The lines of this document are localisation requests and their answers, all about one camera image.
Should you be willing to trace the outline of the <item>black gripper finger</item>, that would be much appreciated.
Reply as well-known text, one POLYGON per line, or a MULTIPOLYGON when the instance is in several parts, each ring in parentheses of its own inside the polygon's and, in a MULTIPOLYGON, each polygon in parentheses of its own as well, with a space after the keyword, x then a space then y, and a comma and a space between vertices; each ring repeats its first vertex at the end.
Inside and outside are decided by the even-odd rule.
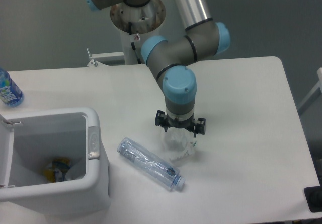
POLYGON ((206 133, 206 119, 205 118, 198 118, 197 120, 194 119, 193 121, 193 135, 196 137, 197 135, 205 135, 206 133))
POLYGON ((158 110, 155 116, 155 126, 160 126, 164 131, 168 130, 168 119, 165 112, 158 110))

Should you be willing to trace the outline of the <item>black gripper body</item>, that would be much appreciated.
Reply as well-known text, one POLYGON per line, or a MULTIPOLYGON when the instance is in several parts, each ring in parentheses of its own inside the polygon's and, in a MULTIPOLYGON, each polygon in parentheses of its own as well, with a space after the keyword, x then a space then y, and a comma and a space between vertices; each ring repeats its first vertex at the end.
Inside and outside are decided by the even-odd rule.
POLYGON ((179 119, 171 119, 169 117, 166 118, 166 124, 163 126, 165 132, 167 132, 168 128, 177 128, 177 129, 185 129, 189 132, 193 132, 195 128, 194 117, 189 119, 180 121, 179 119))

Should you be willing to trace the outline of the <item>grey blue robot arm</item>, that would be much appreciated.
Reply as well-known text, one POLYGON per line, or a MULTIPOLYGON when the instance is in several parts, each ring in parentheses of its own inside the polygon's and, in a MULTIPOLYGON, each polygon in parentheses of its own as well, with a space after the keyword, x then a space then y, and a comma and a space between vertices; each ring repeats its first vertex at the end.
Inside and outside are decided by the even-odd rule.
POLYGON ((226 51, 230 34, 215 22, 206 0, 175 0, 185 27, 185 36, 170 42, 156 35, 165 20, 161 0, 86 0, 93 11, 110 9, 115 27, 127 36, 122 44, 126 59, 145 64, 159 85, 166 104, 158 111, 155 124, 164 130, 185 129, 205 134, 206 120, 194 117, 197 83, 188 66, 226 51))

